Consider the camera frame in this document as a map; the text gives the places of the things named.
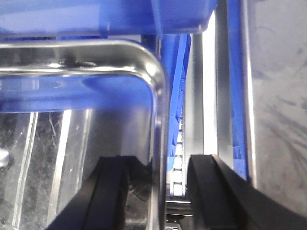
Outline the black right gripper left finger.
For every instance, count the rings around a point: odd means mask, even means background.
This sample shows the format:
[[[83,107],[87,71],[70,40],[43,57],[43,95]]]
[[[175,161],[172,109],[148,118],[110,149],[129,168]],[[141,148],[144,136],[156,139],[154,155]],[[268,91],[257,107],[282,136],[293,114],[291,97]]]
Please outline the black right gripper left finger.
[[[129,181],[144,171],[135,156],[101,157],[49,230],[122,230]]]

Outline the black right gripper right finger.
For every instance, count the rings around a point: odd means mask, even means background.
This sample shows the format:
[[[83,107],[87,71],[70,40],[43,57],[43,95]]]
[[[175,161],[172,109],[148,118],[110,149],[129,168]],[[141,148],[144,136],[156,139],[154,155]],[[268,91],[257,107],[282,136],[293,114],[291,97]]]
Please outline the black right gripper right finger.
[[[273,201],[216,155],[191,155],[187,188],[197,230],[305,230],[307,219]]]

